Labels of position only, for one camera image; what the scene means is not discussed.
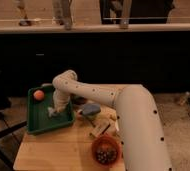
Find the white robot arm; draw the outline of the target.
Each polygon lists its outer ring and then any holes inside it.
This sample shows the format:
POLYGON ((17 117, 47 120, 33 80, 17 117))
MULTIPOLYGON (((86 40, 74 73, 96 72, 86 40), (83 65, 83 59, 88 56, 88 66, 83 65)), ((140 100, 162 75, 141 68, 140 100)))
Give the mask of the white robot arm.
POLYGON ((174 171, 155 100, 143 85, 118 89, 82 83, 73 70, 55 76, 52 84, 57 111, 64 110, 71 94, 116 111, 126 171, 174 171))

